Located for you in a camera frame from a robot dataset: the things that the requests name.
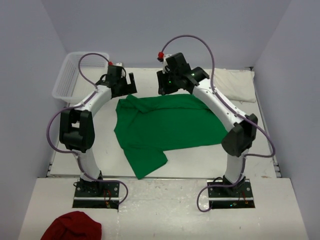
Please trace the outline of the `folded white t shirt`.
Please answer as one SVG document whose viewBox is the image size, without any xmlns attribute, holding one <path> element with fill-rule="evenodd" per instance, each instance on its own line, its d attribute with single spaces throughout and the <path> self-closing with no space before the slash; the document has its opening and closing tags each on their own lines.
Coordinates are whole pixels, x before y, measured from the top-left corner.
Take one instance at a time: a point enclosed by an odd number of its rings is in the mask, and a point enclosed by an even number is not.
<svg viewBox="0 0 320 240">
<path fill-rule="evenodd" d="M 250 70 L 216 68 L 213 83 L 229 100 L 254 103 L 257 100 L 254 76 L 255 73 Z"/>
</svg>

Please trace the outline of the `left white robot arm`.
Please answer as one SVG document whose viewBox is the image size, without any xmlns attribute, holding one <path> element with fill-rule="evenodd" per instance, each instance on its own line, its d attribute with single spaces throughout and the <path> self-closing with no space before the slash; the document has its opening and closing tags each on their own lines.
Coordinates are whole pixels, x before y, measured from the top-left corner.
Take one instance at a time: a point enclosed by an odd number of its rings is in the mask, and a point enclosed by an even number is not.
<svg viewBox="0 0 320 240">
<path fill-rule="evenodd" d="M 106 184 L 98 168 L 94 154 L 94 116 L 109 100 L 137 92 L 133 73 L 129 74 L 121 63 L 111 64 L 103 74 L 95 89 L 71 109 L 60 114 L 59 141 L 74 154 L 80 169 L 78 188 L 97 197 L 103 193 Z"/>
</svg>

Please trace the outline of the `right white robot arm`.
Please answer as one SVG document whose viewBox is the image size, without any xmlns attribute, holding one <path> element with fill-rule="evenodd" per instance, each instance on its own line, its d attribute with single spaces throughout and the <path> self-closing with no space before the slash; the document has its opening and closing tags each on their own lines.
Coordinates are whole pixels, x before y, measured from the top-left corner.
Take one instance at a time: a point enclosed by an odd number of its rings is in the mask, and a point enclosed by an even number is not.
<svg viewBox="0 0 320 240">
<path fill-rule="evenodd" d="M 182 89 L 203 102 L 220 120 L 226 136 L 221 145 L 227 153 L 227 167 L 222 178 L 223 191 L 233 197 L 241 191 L 244 182 L 245 155 L 256 138 L 255 114 L 247 115 L 237 109 L 216 87 L 201 67 L 192 69 L 184 55 L 158 53 L 162 70 L 158 71 L 158 94 L 169 95 Z"/>
</svg>

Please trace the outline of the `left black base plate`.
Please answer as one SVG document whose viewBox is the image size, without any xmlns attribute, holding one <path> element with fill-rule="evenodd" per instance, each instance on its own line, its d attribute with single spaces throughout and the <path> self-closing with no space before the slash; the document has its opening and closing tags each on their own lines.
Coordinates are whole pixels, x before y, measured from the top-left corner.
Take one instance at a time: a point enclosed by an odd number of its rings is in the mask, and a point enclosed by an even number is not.
<svg viewBox="0 0 320 240">
<path fill-rule="evenodd" d="M 73 183 L 74 209 L 119 209 L 120 184 L 116 181 L 95 182 L 83 179 Z"/>
</svg>

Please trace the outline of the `green t shirt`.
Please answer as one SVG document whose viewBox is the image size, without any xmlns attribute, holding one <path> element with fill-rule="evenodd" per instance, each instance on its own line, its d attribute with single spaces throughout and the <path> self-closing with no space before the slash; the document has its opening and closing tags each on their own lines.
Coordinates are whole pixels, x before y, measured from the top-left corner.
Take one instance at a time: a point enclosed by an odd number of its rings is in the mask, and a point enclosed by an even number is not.
<svg viewBox="0 0 320 240">
<path fill-rule="evenodd" d="M 173 94 L 120 99 L 116 138 L 140 180 L 164 166 L 166 151 L 221 144 L 227 131 L 198 98 Z"/>
</svg>

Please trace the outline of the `red t shirt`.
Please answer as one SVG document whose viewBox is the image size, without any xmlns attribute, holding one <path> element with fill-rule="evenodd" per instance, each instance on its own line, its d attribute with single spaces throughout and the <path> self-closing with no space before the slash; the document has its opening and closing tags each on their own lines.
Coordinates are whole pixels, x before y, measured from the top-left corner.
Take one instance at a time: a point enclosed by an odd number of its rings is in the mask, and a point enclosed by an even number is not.
<svg viewBox="0 0 320 240">
<path fill-rule="evenodd" d="M 82 211 L 73 211 L 56 218 L 41 240 L 101 240 L 102 225 Z"/>
</svg>

